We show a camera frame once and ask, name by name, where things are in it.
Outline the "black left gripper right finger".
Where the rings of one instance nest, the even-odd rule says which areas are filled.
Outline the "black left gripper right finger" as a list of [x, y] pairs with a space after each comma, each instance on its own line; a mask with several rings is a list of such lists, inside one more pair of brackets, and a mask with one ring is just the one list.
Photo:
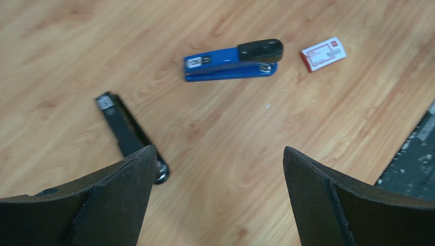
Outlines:
[[287, 146], [283, 171], [301, 245], [434, 245], [434, 202], [372, 186]]

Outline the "blue stapler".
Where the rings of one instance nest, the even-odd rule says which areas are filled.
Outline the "blue stapler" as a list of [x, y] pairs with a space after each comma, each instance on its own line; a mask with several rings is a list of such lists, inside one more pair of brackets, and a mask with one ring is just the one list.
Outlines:
[[284, 53], [283, 43], [263, 39], [184, 57], [187, 82], [228, 80], [273, 75]]

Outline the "white red staple box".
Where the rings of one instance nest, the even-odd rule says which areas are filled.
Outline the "white red staple box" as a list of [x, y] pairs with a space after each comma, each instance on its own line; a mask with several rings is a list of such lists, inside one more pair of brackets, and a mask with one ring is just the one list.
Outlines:
[[311, 73], [346, 58], [347, 54], [341, 41], [332, 37], [301, 50], [300, 56]]

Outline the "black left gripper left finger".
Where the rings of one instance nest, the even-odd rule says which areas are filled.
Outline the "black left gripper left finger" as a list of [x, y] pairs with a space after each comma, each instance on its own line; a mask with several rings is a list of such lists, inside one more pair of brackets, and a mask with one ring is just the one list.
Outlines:
[[1, 199], [1, 245], [136, 245], [157, 164], [147, 146], [35, 195]]

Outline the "black stapler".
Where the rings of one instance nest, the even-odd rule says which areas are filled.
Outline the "black stapler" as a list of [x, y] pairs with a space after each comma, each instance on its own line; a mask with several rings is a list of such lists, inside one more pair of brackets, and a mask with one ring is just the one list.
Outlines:
[[117, 140], [117, 145], [124, 158], [138, 152], [147, 146], [153, 146], [156, 151], [156, 165], [153, 183], [161, 185], [170, 177], [170, 168], [161, 156], [155, 144], [132, 115], [118, 94], [107, 91], [96, 97], [95, 103]]

